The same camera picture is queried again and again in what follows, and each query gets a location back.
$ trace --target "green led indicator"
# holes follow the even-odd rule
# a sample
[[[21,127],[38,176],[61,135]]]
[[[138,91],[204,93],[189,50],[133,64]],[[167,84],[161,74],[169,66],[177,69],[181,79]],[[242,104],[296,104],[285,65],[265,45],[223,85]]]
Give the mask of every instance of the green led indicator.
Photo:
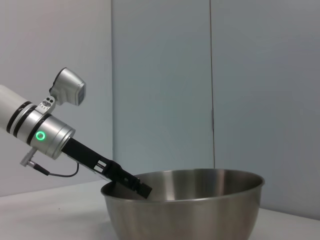
[[[46,134],[43,131],[38,131],[35,134],[36,139],[38,139],[39,141],[43,141],[46,138]]]

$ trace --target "table surface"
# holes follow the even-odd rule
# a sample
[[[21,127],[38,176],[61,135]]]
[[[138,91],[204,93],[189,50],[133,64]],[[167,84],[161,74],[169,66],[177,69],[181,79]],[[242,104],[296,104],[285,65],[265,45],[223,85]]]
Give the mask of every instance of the table surface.
[[[118,240],[104,180],[0,197],[0,239]],[[260,209],[249,240],[319,240],[320,221]]]

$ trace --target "gray wall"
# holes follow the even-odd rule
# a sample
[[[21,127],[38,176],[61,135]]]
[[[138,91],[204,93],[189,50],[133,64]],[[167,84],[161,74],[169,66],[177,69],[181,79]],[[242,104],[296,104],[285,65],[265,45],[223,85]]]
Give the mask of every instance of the gray wall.
[[[53,114],[76,129],[75,138],[112,158],[112,45],[109,0],[0,1],[0,83],[38,104],[63,67],[87,83],[79,107],[64,104]],[[73,178],[47,177],[19,163],[30,147],[0,133],[0,196],[100,179],[81,167]],[[76,163],[41,153],[34,161],[53,173],[71,174]]]
[[[209,1],[112,5],[114,158],[133,173],[212,168]]]
[[[216,167],[265,177],[263,208],[320,220],[320,1],[211,3]]]

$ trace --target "bowl rim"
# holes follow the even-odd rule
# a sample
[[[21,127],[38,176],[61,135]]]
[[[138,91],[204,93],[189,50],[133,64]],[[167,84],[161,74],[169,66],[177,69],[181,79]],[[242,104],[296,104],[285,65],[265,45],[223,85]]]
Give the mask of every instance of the bowl rim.
[[[255,186],[255,187],[250,188],[248,190],[240,191],[240,192],[236,192],[236,193],[231,193],[231,194],[226,194],[226,195],[222,195],[222,196],[211,196],[211,197],[203,197],[203,198],[195,198],[195,199],[163,200],[163,201],[161,201],[161,200],[147,200],[147,199],[146,200],[136,200],[136,199],[126,199],[126,198],[110,196],[110,195],[104,193],[104,189],[107,188],[108,186],[114,184],[113,181],[105,184],[101,188],[100,192],[105,198],[112,199],[114,201],[119,201],[119,202],[126,202],[126,203],[130,202],[130,203],[137,203],[137,204],[174,204],[174,203],[190,203],[190,202],[198,202],[198,201],[212,201],[212,200],[221,200],[221,199],[225,199],[225,198],[235,198],[235,197],[238,197],[241,195],[248,194],[250,192],[254,192],[257,189],[262,188],[263,185],[265,185],[265,183],[266,183],[265,179],[256,173],[252,173],[249,171],[243,171],[243,170],[225,169],[225,168],[193,168],[193,169],[179,169],[179,170],[166,170],[166,171],[152,171],[152,172],[137,174],[135,176],[138,177],[138,176],[144,175],[144,174],[173,173],[173,172],[184,172],[184,171],[194,171],[194,170],[232,171],[232,172],[251,174],[251,175],[254,175],[254,176],[260,178],[261,183],[258,186]]]

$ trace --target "stainless steel bowl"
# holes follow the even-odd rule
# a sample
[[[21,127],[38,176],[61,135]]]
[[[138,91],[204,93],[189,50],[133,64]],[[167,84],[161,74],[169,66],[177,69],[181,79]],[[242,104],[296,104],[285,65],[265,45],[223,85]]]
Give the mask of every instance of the stainless steel bowl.
[[[147,200],[108,183],[101,192],[120,240],[247,240],[259,211],[262,177],[194,169],[138,175]]]

